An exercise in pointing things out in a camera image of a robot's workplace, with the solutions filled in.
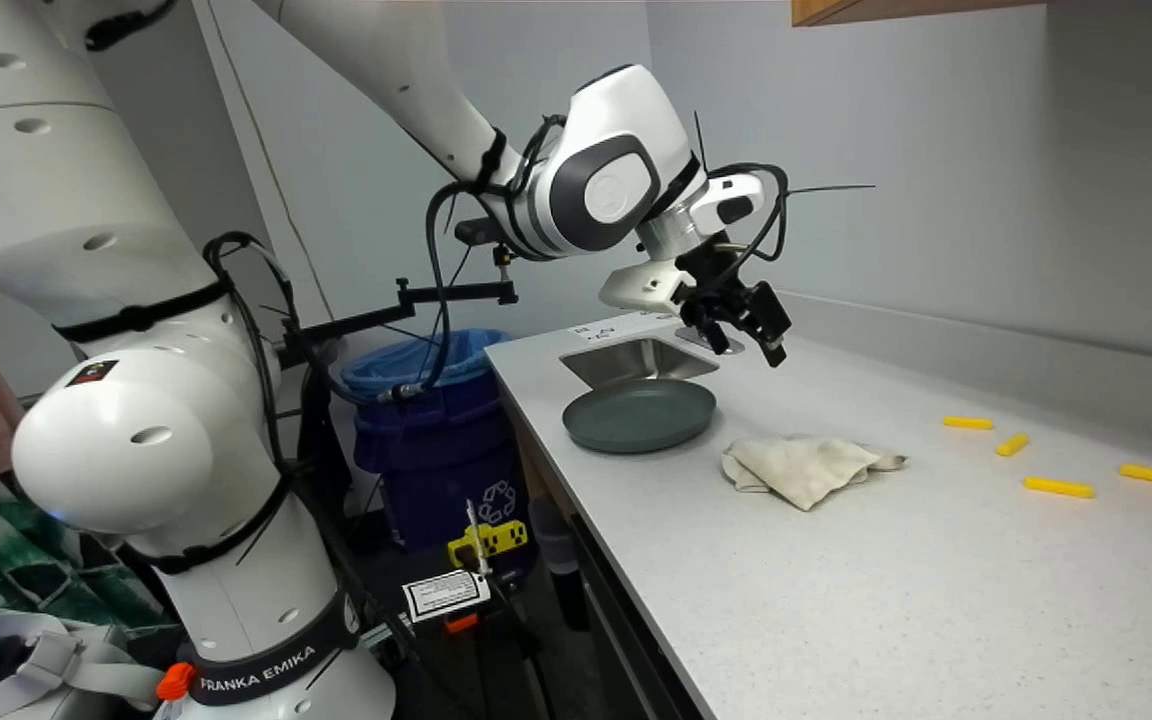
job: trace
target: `wall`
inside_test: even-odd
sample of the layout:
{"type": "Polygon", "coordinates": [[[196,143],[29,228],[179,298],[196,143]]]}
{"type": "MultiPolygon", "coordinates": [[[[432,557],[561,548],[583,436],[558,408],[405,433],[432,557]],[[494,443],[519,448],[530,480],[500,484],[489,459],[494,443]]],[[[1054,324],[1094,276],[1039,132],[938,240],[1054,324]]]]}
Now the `wall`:
{"type": "MultiPolygon", "coordinates": [[[[213,81],[209,47],[202,43],[190,10],[176,10],[154,34],[101,58],[98,74],[125,109],[165,198],[196,240],[226,228],[264,234],[243,156],[213,81]]],[[[0,298],[0,368],[11,387],[42,391],[69,364],[69,345],[57,342],[33,309],[0,298]]]]}
{"type": "Polygon", "coordinates": [[[798,185],[784,287],[1152,351],[1152,10],[787,30],[784,0],[651,0],[717,160],[798,185]]]}
{"type": "MultiPolygon", "coordinates": [[[[290,41],[262,10],[196,0],[271,240],[326,317],[393,304],[393,281],[430,283],[423,206],[450,182],[377,104],[290,41]]],[[[515,143],[544,113],[619,59],[648,59],[648,12],[575,0],[456,0],[450,52],[465,94],[515,143]]],[[[537,334],[610,317],[596,287],[615,258],[515,267],[523,304],[461,304],[456,321],[537,334]]],[[[461,281],[496,281],[476,258],[461,281]]]]}

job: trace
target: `round plate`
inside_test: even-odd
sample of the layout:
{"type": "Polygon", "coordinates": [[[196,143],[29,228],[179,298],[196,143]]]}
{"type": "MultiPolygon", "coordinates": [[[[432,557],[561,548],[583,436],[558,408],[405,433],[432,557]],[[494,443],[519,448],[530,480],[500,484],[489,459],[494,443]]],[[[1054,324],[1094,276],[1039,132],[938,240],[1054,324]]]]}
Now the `round plate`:
{"type": "Polygon", "coordinates": [[[567,436],[605,457],[670,454],[712,420],[712,391],[683,382],[632,382],[583,391],[564,408],[567,436]]]}

